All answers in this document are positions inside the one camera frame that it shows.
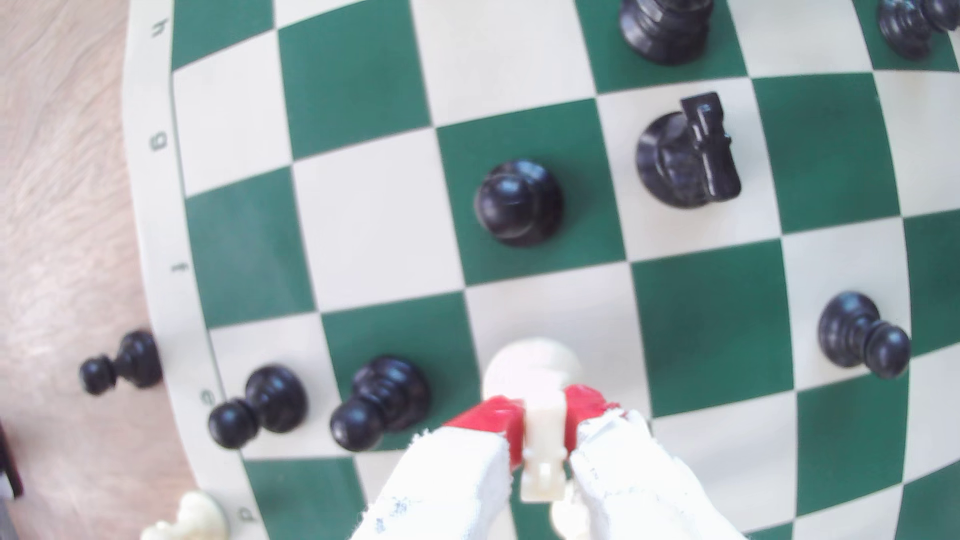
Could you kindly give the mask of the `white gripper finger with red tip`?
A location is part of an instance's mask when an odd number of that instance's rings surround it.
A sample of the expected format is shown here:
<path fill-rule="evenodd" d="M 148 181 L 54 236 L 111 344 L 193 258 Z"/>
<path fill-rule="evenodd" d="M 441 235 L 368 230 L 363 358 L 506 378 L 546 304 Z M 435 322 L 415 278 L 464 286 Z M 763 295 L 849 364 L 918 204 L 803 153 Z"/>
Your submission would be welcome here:
<path fill-rule="evenodd" d="M 497 396 L 414 437 L 352 539 L 486 539 L 522 462 L 524 406 Z"/>
<path fill-rule="evenodd" d="M 573 384 L 565 445 L 592 539 L 744 539 L 643 415 Z"/>

